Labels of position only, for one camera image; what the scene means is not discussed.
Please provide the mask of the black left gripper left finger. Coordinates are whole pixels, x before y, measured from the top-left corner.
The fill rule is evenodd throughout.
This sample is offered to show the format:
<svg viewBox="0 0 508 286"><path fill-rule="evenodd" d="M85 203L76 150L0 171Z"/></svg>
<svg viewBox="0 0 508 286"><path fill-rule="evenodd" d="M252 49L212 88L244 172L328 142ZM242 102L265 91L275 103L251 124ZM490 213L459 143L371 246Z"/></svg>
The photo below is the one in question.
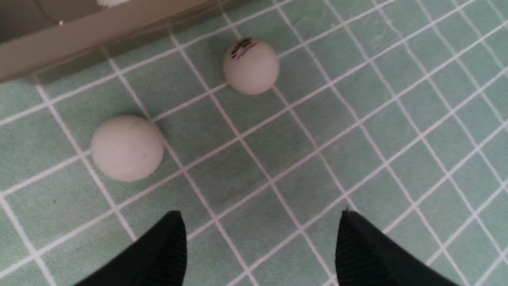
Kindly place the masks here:
<svg viewBox="0 0 508 286"><path fill-rule="evenodd" d="M170 211L135 243L77 285L181 286L187 262L183 216L180 211Z"/></svg>

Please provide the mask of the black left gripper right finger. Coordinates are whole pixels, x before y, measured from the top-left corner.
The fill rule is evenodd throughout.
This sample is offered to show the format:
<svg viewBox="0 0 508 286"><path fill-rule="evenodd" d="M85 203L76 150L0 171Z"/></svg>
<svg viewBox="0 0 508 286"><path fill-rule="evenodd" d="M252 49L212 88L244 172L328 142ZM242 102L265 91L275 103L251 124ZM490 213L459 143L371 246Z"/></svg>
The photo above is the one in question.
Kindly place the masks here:
<svg viewBox="0 0 508 286"><path fill-rule="evenodd" d="M338 226L335 268L341 286L453 286L370 221L343 210Z"/></svg>

